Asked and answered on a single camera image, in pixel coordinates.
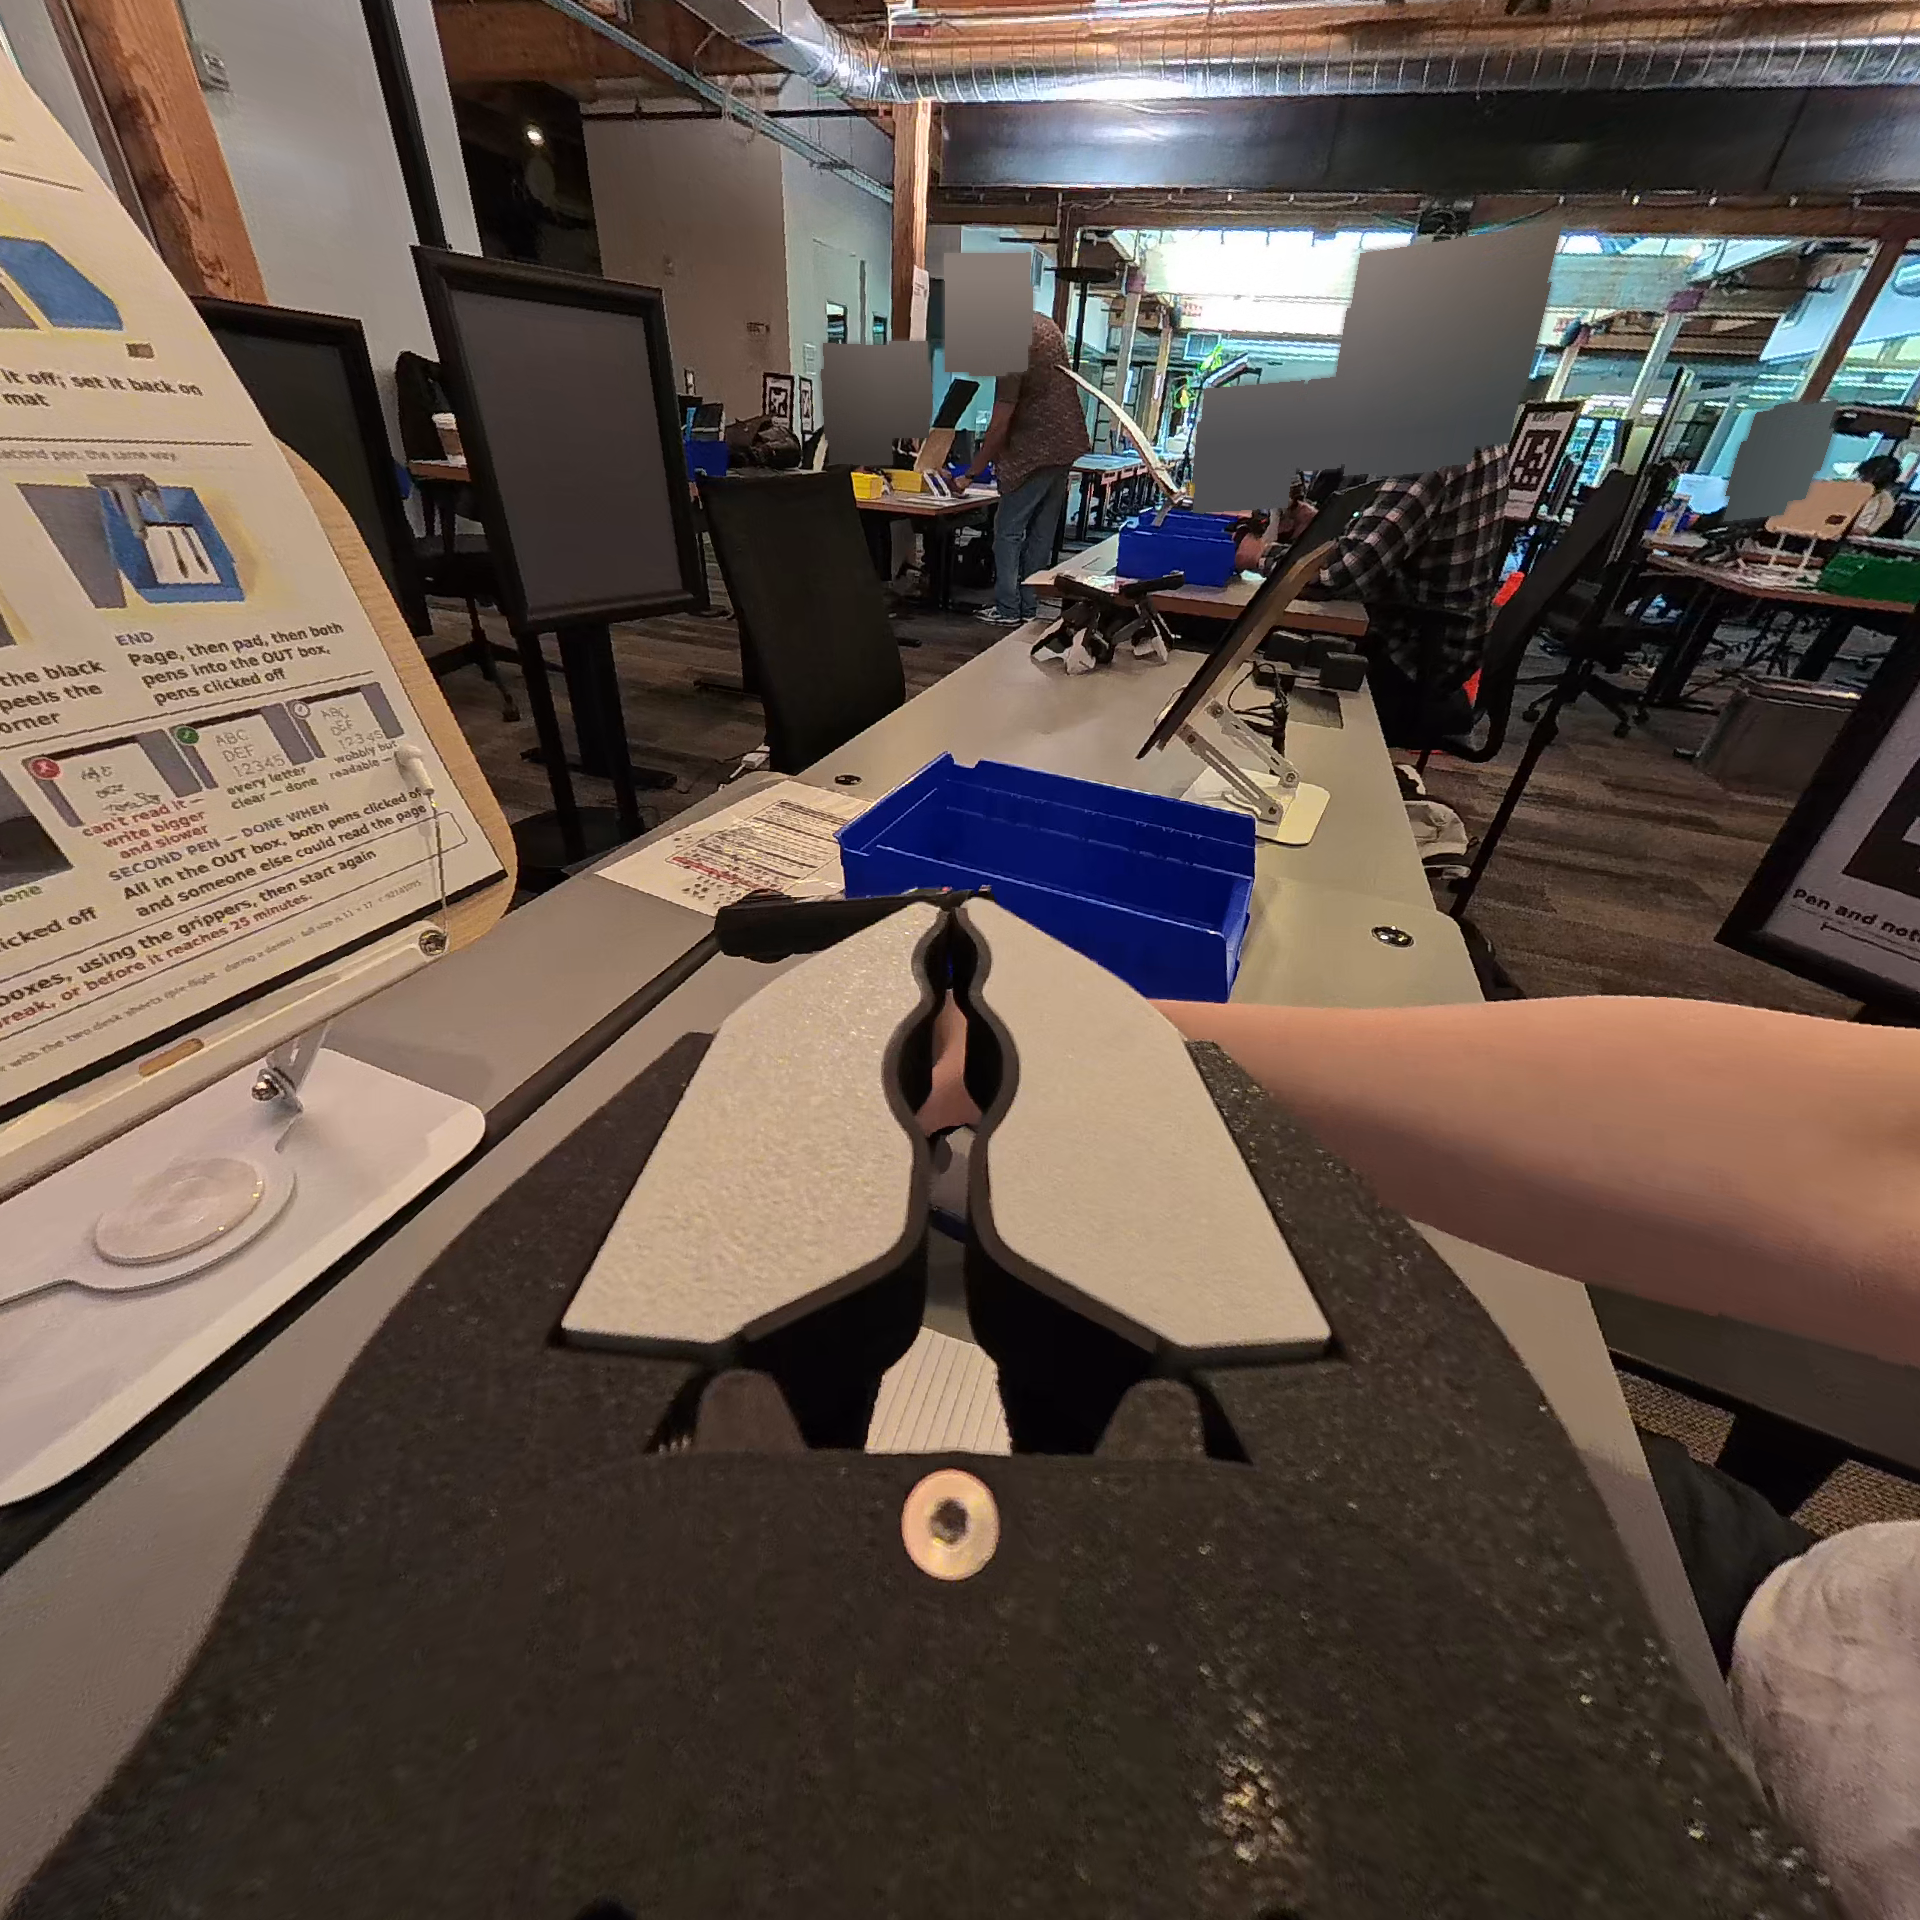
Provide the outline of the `grey metal box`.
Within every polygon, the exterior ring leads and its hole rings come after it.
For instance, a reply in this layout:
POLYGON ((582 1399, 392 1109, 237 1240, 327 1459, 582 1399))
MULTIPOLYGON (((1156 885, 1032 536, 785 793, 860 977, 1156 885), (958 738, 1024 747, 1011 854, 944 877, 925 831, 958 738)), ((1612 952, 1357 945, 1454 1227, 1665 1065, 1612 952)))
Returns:
POLYGON ((1855 687, 1740 673, 1693 766, 1720 786, 1797 799, 1860 698, 1855 687))

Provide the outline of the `black and white marker sign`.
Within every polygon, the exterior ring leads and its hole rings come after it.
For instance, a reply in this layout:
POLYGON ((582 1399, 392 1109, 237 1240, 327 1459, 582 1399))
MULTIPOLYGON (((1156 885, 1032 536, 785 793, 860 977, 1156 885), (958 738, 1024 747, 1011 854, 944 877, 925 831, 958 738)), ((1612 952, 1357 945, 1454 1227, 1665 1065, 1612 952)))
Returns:
POLYGON ((1505 446, 1505 521, 1528 521, 1540 509, 1581 414, 1581 399, 1527 399, 1505 446))

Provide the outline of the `person's right hand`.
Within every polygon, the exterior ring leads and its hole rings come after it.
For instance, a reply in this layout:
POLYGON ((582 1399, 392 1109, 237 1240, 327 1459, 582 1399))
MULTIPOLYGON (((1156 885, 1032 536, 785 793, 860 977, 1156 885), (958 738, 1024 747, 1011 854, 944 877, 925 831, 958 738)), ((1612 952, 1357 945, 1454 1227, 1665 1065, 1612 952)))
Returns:
POLYGON ((969 1090, 969 1015, 949 997, 931 1029, 931 1078, 919 1127, 931 1139, 952 1129, 975 1129, 979 1122, 981 1105, 969 1090))

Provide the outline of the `instruction sheet on stand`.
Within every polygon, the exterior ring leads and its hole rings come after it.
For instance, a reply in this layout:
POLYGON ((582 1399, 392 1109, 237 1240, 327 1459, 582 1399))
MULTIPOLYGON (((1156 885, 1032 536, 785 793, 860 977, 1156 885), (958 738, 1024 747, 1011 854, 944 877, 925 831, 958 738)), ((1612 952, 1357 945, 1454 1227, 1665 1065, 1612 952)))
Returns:
MULTIPOLYGON (((339 498, 284 449, 348 569, 376 569, 339 498)), ((443 698, 415 639, 400 665, 443 698)), ((439 752, 471 805, 496 805, 462 730, 439 752)), ((479 1109, 332 1049, 327 1025, 497 923, 516 864, 497 807, 493 825, 508 874, 487 895, 441 902, 11 1122, 1 1071, 5 1504, 86 1467, 479 1143, 479 1109)))

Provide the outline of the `spare hand-held gripper pair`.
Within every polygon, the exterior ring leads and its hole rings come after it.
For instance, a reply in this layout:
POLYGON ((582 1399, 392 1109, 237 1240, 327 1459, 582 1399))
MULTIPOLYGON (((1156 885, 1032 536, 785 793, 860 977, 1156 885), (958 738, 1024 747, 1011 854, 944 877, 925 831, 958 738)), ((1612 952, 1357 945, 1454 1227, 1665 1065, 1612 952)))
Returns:
POLYGON ((1055 573, 1052 590, 1062 605, 1030 642, 1028 655, 1039 665, 1060 665, 1069 675, 1109 665, 1117 649, 1163 665, 1171 655, 1171 627, 1152 607, 1152 599, 1156 591, 1182 587, 1179 569, 1147 581, 1111 582, 1055 573))

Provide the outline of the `black framed sign stand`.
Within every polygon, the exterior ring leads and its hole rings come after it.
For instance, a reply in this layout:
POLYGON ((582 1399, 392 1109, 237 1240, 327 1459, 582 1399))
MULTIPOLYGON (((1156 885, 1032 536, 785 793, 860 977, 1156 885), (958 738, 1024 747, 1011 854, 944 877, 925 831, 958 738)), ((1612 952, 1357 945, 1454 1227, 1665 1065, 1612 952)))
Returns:
POLYGON ((1918 1025, 1918 614, 1815 767, 1716 944, 1918 1025))

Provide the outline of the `blue plastic bin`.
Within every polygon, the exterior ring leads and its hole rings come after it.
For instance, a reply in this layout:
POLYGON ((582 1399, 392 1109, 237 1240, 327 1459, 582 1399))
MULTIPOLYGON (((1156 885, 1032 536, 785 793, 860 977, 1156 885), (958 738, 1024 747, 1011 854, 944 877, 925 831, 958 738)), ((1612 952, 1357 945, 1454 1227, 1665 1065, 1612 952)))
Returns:
POLYGON ((1221 587, 1238 575, 1243 538, 1264 538, 1265 512, 1208 513, 1176 506, 1141 512, 1117 534, 1116 575, 1129 582, 1179 573, 1187 587, 1221 587))
POLYGON ((1256 877, 1231 807, 942 753, 837 845, 847 895, 983 888, 1142 997, 1231 994, 1256 877))

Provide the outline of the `person's dark pants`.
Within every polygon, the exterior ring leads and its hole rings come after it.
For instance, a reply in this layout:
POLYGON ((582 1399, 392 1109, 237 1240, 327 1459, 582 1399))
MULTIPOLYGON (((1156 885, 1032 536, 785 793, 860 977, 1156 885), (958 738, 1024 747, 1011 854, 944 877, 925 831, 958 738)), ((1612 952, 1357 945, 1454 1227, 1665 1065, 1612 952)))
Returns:
POLYGON ((1736 1477, 1695 1459, 1677 1439, 1648 1429, 1636 1434, 1716 1666, 1728 1672, 1747 1605, 1817 1536, 1736 1477))

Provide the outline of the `printed paper sheet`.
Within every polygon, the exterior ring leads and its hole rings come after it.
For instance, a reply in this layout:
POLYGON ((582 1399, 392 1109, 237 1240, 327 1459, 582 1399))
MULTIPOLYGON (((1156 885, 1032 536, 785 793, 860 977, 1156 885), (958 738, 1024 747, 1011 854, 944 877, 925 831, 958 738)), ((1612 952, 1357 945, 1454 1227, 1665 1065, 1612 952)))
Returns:
POLYGON ((681 813, 662 838, 613 859, 596 877, 707 915, 749 895, 838 898, 845 879, 837 834, 869 805, 845 789, 776 779, 735 790, 700 821, 681 813))

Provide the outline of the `white lined notepad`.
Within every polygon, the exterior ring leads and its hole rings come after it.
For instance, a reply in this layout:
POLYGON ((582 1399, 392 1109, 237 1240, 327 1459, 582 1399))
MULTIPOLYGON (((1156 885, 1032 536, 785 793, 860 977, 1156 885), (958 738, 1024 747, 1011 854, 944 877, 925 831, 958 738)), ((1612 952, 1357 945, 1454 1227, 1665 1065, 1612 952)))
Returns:
POLYGON ((1008 1456, 998 1369, 979 1344, 920 1328, 880 1378, 863 1449, 873 1456, 1008 1456))

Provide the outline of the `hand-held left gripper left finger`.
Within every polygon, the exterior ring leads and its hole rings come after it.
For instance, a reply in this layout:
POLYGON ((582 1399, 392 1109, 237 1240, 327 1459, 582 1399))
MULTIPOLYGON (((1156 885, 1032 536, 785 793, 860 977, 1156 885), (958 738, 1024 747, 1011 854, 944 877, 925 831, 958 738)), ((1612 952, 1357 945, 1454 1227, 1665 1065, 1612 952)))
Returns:
POLYGON ((925 1309, 928 1139, 904 1059, 945 911, 904 902, 720 1024, 560 1319, 577 1350, 873 1407, 925 1309))

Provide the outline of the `black board document stand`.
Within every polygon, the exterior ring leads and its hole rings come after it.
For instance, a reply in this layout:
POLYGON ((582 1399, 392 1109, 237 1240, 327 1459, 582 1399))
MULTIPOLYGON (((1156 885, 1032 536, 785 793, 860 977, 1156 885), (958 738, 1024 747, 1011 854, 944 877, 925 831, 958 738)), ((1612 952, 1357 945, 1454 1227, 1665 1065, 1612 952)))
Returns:
POLYGON ((1231 707, 1230 683, 1249 665, 1261 642, 1284 621, 1291 602, 1324 569, 1332 538, 1268 575, 1238 611, 1228 635, 1195 667, 1159 713, 1139 759, 1184 745, 1221 786, 1221 805, 1246 810, 1254 831, 1276 845, 1307 845, 1328 807, 1324 786, 1305 783, 1272 736, 1249 730, 1231 707))

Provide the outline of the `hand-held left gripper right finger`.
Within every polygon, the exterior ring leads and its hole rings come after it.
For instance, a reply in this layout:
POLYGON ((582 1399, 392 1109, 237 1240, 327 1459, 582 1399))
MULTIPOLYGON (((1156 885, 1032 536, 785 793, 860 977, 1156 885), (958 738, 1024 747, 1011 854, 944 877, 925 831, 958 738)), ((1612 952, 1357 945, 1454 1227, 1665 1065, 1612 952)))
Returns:
POLYGON ((1332 1329, 1176 1025, 1008 907, 971 966, 967 1306, 1008 1413, 1113 1413, 1141 1381, 1313 1361, 1332 1329))

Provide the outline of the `person's right forearm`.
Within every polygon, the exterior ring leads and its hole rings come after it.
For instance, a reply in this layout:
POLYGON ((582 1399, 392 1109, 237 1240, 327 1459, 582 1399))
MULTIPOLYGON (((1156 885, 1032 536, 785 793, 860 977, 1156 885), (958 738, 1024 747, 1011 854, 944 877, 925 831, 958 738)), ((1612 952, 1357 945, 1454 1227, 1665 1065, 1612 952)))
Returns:
POLYGON ((1583 1283, 1918 1361, 1918 1034, 1702 999, 1161 1001, 1396 1211, 1583 1283))

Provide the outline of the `wooden edged desk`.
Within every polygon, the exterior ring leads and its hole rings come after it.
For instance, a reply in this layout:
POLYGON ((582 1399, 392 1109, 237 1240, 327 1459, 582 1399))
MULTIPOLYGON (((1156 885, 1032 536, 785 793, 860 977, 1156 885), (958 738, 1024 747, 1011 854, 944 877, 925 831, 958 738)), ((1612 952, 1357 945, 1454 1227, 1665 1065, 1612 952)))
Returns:
MULTIPOLYGON (((1036 595, 1055 600, 1059 582, 1067 578, 1093 581, 1096 584, 1117 575, 1119 538, 1109 534, 1102 542, 1087 543, 1055 566, 1044 566, 1025 578, 1025 587, 1036 595)), ((1252 570, 1241 570, 1222 584, 1182 584, 1168 591, 1153 591, 1150 602, 1168 619, 1197 619, 1208 625, 1231 624, 1241 609, 1254 599, 1264 578, 1252 570)), ((1295 599, 1280 617, 1280 625, 1289 633, 1328 633, 1342 638, 1359 638, 1366 633, 1366 609, 1357 602, 1332 599, 1295 599)))

